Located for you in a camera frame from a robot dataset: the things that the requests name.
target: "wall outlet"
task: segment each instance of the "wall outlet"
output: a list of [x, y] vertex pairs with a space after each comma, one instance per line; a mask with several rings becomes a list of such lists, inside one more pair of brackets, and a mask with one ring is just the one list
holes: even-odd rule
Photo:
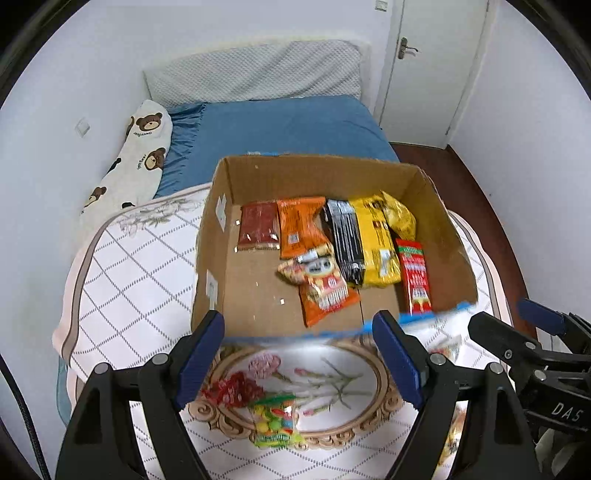
[[88, 120], [86, 118], [80, 119], [80, 121], [76, 124], [76, 131], [80, 137], [84, 137], [88, 130], [90, 130], [90, 125], [88, 124]]
[[375, 9], [381, 12], [387, 12], [388, 2], [386, 0], [375, 0]]

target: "door frame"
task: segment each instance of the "door frame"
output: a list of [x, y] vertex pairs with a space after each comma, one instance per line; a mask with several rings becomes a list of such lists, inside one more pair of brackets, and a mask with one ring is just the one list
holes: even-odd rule
[[[388, 90], [390, 89], [390, 82], [392, 81], [392, 71], [398, 60], [398, 48], [400, 44], [400, 32], [402, 29], [402, 17], [404, 16], [404, 5], [406, 2], [412, 2], [413, 0], [397, 0], [392, 5], [394, 11], [390, 19], [390, 32], [388, 33], [388, 42], [386, 44], [386, 52], [384, 59], [384, 67], [382, 69], [382, 79], [379, 83], [378, 95], [376, 97], [375, 108], [374, 108], [374, 120], [380, 124], [384, 115], [384, 109], [386, 107], [386, 99], [388, 97]], [[486, 10], [484, 24], [482, 26], [482, 32], [480, 34], [480, 40], [478, 41], [478, 47], [470, 68], [470, 73], [464, 86], [460, 102], [456, 108], [456, 112], [452, 117], [452, 121], [446, 132], [446, 139], [443, 141], [440, 148], [446, 148], [455, 133], [458, 123], [462, 118], [462, 114], [466, 109], [468, 100], [480, 73], [482, 62], [486, 54], [486, 48], [488, 46], [489, 39], [492, 34], [492, 26], [496, 18], [496, 12], [498, 10], [499, 2], [502, 0], [488, 0], [488, 8]]]

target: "orange snack bag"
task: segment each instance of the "orange snack bag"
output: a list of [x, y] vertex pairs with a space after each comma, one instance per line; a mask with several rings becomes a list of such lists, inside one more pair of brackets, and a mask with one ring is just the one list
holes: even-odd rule
[[320, 306], [310, 298], [310, 288], [308, 285], [300, 285], [300, 299], [301, 299], [301, 306], [304, 309], [304, 322], [306, 327], [312, 327], [316, 325], [319, 321], [321, 321], [324, 317], [326, 317], [331, 312], [336, 312], [337, 310], [344, 309], [353, 303], [358, 303], [360, 301], [359, 293], [356, 290], [346, 286], [347, 289], [347, 296], [341, 302], [337, 302], [331, 305], [328, 305], [326, 309], [320, 308]]
[[300, 286], [300, 299], [307, 327], [316, 325], [329, 313], [359, 302], [359, 293], [347, 286], [334, 257], [332, 245], [325, 244], [304, 255], [283, 262], [277, 271]]
[[277, 200], [281, 226], [281, 258], [294, 258], [329, 243], [314, 223], [324, 206], [324, 197]]

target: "bear print pillow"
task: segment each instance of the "bear print pillow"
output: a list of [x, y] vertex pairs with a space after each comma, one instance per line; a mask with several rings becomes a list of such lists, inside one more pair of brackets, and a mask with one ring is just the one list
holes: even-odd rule
[[90, 192], [80, 215], [80, 239], [86, 240], [111, 216], [154, 198], [173, 124], [159, 103], [145, 100], [131, 116], [125, 143], [106, 175]]

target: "yellow snack bag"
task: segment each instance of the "yellow snack bag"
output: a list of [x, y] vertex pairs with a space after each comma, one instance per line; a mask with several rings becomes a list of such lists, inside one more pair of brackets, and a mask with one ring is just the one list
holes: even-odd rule
[[398, 234], [402, 240], [415, 240], [417, 235], [417, 221], [410, 210], [401, 202], [386, 192], [384, 197], [384, 215], [390, 228]]
[[400, 281], [400, 263], [382, 211], [383, 198], [376, 195], [351, 200], [363, 251], [363, 286], [385, 287]]

